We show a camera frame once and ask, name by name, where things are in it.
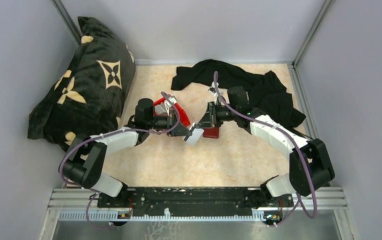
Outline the white credit card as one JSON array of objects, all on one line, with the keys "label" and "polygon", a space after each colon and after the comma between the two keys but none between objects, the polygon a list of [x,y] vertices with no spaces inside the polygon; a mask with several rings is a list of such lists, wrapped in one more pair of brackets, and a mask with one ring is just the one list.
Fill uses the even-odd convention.
[{"label": "white credit card", "polygon": [[204,133],[203,128],[195,128],[191,131],[191,136],[188,136],[185,142],[191,146],[194,146]]}]

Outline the red plastic bin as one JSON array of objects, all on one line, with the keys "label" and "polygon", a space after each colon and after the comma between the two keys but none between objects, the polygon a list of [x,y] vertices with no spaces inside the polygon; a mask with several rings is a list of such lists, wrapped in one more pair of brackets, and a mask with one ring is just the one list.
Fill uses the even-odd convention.
[{"label": "red plastic bin", "polygon": [[[154,102],[154,104],[153,104],[153,106],[154,106],[154,111],[155,111],[155,105],[158,105],[158,104],[160,104],[160,103],[164,103],[164,101],[165,101],[164,98],[160,98],[160,99],[156,100],[156,101]],[[190,126],[190,125],[191,125],[191,122],[190,122],[190,120],[189,120],[189,117],[188,117],[186,111],[179,105],[178,100],[177,100],[177,104],[175,104],[174,106],[175,106],[176,109],[178,110],[178,113],[179,113],[179,119],[180,119],[181,123],[182,123],[185,127]],[[170,113],[170,112],[172,112],[172,113],[174,112],[174,108],[173,108],[173,107],[171,107],[171,108],[167,108],[167,109],[169,110],[169,113]]]}]

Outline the red leather card holder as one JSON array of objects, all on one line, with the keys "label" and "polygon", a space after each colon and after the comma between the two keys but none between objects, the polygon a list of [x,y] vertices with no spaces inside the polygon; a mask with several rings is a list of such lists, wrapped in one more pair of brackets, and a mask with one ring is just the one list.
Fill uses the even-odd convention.
[{"label": "red leather card holder", "polygon": [[220,135],[219,127],[205,128],[203,130],[203,137],[210,139],[218,139]]}]

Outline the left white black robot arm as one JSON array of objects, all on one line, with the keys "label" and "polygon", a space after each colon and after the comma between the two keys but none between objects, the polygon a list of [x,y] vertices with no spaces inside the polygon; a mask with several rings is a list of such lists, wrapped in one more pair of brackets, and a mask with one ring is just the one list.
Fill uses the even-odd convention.
[{"label": "left white black robot arm", "polygon": [[106,158],[125,148],[142,144],[149,135],[189,137],[191,131],[181,122],[182,110],[173,95],[166,95],[159,104],[165,112],[157,114],[150,98],[142,98],[135,114],[118,130],[99,135],[77,135],[59,166],[61,178],[70,184],[109,196],[117,207],[128,203],[128,185],[103,172]]}]

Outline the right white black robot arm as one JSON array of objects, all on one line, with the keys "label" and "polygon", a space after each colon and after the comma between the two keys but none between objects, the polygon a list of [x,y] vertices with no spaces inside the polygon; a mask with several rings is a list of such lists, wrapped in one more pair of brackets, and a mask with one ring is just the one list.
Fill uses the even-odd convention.
[{"label": "right white black robot arm", "polygon": [[221,127],[234,121],[250,135],[266,141],[289,162],[289,172],[274,176],[262,185],[260,199],[266,206],[274,206],[282,195],[298,193],[307,197],[335,178],[335,172],[325,143],[310,140],[291,132],[275,122],[266,112],[249,104],[247,93],[241,86],[227,90],[230,102],[225,103],[222,93],[211,86],[214,101],[208,102],[203,117],[192,124],[191,136],[185,141],[195,144],[204,130]]}]

